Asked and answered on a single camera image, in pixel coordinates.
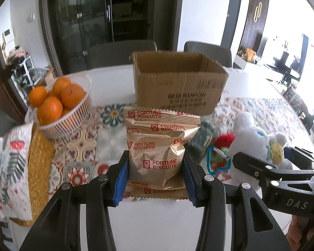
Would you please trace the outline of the white plush toy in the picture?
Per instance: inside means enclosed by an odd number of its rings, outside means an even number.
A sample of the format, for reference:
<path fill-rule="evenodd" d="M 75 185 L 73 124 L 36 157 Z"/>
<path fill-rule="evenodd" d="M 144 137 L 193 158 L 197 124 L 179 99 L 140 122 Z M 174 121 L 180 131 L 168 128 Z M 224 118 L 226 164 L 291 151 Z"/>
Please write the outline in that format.
<path fill-rule="evenodd" d="M 249 112 L 236 116 L 233 127 L 235 139 L 229 147 L 231 159 L 239 153 L 265 161 L 279 169 L 292 169 L 292 163 L 284 156 L 287 144 L 286 136 L 281 133 L 268 135 L 256 125 L 255 119 Z"/>

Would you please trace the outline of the gold fortune biscuits bag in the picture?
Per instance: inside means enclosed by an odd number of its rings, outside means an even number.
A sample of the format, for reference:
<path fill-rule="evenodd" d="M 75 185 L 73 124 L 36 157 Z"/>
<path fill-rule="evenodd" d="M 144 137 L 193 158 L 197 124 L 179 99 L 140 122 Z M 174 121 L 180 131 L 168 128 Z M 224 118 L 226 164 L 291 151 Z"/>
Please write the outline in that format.
<path fill-rule="evenodd" d="M 187 199 L 180 174 L 185 144 L 197 133 L 197 115 L 137 106 L 124 107 L 129 150 L 130 197 L 170 200 Z"/>

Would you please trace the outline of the red green plush toy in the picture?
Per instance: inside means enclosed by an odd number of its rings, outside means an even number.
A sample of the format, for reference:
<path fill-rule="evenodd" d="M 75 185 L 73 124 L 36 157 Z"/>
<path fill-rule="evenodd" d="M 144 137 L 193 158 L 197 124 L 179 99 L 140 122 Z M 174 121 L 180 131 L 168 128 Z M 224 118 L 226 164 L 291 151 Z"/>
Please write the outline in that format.
<path fill-rule="evenodd" d="M 220 134 L 215 141 L 213 142 L 213 147 L 221 150 L 225 155 L 229 154 L 229 147 L 231 143 L 234 141 L 235 135 L 233 133 L 225 133 Z M 215 151 L 212 152 L 211 155 L 211 169 L 217 170 L 219 168 L 226 168 L 227 167 L 227 160 L 223 158 L 221 155 L 216 153 Z"/>

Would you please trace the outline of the blue carabiner clip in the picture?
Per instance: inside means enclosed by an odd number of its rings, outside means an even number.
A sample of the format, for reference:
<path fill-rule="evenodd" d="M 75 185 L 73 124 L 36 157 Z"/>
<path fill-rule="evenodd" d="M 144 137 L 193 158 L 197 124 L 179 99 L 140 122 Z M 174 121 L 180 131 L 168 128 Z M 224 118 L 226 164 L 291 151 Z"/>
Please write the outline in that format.
<path fill-rule="evenodd" d="M 227 172 L 231 167 L 229 148 L 211 146 L 207 149 L 206 167 L 209 174 L 216 176 L 220 172 Z"/>

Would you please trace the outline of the dark green plush toy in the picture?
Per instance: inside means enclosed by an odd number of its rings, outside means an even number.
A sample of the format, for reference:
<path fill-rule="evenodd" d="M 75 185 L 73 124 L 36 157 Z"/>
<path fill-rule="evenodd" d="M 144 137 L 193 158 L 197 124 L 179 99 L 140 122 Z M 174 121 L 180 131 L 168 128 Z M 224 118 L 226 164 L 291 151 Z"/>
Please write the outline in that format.
<path fill-rule="evenodd" d="M 194 163 L 199 164 L 206 154 L 211 142 L 220 135 L 220 130 L 213 127 L 207 121 L 201 122 L 195 136 L 185 145 L 186 151 Z"/>

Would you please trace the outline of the yellow woven tissue box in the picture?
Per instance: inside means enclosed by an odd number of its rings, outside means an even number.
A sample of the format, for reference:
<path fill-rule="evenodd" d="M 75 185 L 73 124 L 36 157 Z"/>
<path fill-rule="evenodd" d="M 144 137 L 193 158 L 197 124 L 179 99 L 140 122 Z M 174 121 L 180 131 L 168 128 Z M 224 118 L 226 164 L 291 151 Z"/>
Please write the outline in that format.
<path fill-rule="evenodd" d="M 32 140 L 28 153 L 28 184 L 32 220 L 10 218 L 13 223 L 21 227 L 31 227 L 48 203 L 50 167 L 53 153 L 54 147 L 52 143 L 36 126 L 33 126 Z"/>

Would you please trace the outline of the floral cloth cover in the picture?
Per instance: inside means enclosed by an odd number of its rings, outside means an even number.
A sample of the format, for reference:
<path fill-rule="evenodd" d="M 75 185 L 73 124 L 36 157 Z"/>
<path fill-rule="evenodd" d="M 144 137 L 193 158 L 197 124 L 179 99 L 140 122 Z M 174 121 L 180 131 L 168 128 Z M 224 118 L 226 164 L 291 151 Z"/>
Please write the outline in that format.
<path fill-rule="evenodd" d="M 0 221 L 32 220 L 28 158 L 33 124 L 12 128 L 0 137 Z"/>

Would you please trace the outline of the white fruit basket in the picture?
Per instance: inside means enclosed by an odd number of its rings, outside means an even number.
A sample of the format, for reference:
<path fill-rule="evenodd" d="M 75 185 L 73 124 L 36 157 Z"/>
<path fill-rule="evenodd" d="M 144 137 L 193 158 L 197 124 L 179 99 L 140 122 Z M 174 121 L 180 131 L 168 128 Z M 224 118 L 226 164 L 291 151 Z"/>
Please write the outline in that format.
<path fill-rule="evenodd" d="M 89 77 L 81 74 L 65 75 L 72 84 L 80 86 L 85 95 L 74 108 L 63 107 L 63 114 L 58 120 L 41 126 L 37 117 L 37 108 L 30 106 L 25 115 L 25 123 L 34 122 L 38 130 L 48 139 L 58 139 L 70 135 L 87 120 L 92 112 L 92 96 L 91 85 L 92 81 Z"/>

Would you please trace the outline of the orange fruit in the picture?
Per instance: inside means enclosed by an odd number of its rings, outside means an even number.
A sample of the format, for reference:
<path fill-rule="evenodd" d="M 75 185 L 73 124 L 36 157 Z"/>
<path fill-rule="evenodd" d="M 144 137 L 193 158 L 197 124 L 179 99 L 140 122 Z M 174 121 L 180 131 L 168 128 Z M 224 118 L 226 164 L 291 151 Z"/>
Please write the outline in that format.
<path fill-rule="evenodd" d="M 52 88 L 52 93 L 53 93 L 53 95 L 55 96 L 55 97 L 57 97 L 57 98 L 61 98 L 61 92 L 62 92 L 62 90 L 66 87 L 66 86 L 68 86 L 68 85 L 70 85 L 71 84 L 71 81 L 70 81 L 70 79 L 69 78 L 67 78 L 67 77 L 60 77 L 60 78 L 58 78 L 56 81 L 55 81 L 55 83 L 54 83 L 54 85 L 53 85 L 53 88 Z"/>
<path fill-rule="evenodd" d="M 47 97 L 37 109 L 38 122 L 41 126 L 52 124 L 61 118 L 62 112 L 62 102 L 55 96 Z"/>
<path fill-rule="evenodd" d="M 77 106 L 85 97 L 86 92 L 81 86 L 75 83 L 67 85 L 61 91 L 61 101 L 66 109 L 73 109 Z"/>
<path fill-rule="evenodd" d="M 37 86 L 28 95 L 29 103 L 32 107 L 40 107 L 48 96 L 48 91 L 44 86 Z"/>

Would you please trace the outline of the dark chair right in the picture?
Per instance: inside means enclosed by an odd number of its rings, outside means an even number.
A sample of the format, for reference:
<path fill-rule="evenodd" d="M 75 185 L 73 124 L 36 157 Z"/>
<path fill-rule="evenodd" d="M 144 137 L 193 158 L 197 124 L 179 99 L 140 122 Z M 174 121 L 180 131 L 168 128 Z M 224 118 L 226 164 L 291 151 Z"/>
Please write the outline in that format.
<path fill-rule="evenodd" d="M 224 67 L 232 67 L 231 51 L 219 45 L 187 41 L 184 45 L 184 52 L 201 53 Z"/>

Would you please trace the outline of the dark chair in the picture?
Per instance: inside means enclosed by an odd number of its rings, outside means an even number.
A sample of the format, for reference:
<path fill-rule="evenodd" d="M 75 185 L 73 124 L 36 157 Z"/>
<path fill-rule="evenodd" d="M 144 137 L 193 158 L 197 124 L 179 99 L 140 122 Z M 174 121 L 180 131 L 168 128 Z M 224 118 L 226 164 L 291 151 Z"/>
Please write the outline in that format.
<path fill-rule="evenodd" d="M 187 41 L 184 45 L 184 52 L 201 53 L 224 67 L 232 67 L 231 51 L 219 45 Z"/>
<path fill-rule="evenodd" d="M 131 54 L 140 51 L 157 51 L 156 43 L 152 40 L 126 40 L 94 45 L 87 53 L 87 69 L 131 64 Z"/>

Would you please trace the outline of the brown cardboard box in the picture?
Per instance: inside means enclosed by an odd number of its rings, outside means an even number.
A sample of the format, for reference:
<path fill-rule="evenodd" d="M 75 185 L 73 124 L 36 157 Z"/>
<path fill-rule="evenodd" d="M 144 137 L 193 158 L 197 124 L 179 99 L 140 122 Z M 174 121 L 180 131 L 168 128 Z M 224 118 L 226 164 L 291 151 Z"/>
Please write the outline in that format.
<path fill-rule="evenodd" d="M 142 108 L 210 115 L 228 72 L 200 53 L 142 51 L 131 55 L 136 103 Z"/>

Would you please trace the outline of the white shoe rack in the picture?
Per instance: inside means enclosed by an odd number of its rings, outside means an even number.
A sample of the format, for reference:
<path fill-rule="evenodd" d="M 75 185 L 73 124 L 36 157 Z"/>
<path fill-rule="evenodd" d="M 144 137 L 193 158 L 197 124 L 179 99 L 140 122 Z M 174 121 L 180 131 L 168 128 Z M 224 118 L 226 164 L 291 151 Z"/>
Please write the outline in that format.
<path fill-rule="evenodd" d="M 34 81 L 30 72 L 34 68 L 31 56 L 14 57 L 12 62 L 12 75 L 24 97 L 27 97 L 34 87 Z"/>

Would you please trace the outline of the dark chair left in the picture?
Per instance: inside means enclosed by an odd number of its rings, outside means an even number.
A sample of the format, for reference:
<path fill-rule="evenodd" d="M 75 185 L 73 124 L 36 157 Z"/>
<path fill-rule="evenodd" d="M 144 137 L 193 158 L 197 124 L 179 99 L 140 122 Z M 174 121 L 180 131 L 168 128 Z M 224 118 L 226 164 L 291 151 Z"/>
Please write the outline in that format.
<path fill-rule="evenodd" d="M 140 51 L 157 51 L 156 43 L 152 40 L 126 40 L 94 45 L 87 53 L 87 69 L 131 64 L 131 54 Z"/>

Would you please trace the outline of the black glass cabinet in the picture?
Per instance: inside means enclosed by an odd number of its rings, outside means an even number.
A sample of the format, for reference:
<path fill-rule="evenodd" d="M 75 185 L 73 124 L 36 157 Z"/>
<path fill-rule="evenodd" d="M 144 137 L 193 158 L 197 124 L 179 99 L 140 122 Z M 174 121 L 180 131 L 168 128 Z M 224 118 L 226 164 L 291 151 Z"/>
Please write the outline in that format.
<path fill-rule="evenodd" d="M 113 42 L 153 41 L 176 50 L 182 0 L 39 0 L 46 49 L 57 75 L 97 67 Z"/>

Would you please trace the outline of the wall intercom panel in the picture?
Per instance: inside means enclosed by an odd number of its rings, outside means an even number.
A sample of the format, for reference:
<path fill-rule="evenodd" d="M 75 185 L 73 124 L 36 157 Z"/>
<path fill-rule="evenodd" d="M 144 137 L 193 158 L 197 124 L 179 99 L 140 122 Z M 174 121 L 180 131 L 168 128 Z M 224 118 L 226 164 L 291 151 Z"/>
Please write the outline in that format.
<path fill-rule="evenodd" d="M 14 41 L 14 33 L 12 27 L 8 28 L 3 32 L 3 40 L 6 44 Z"/>

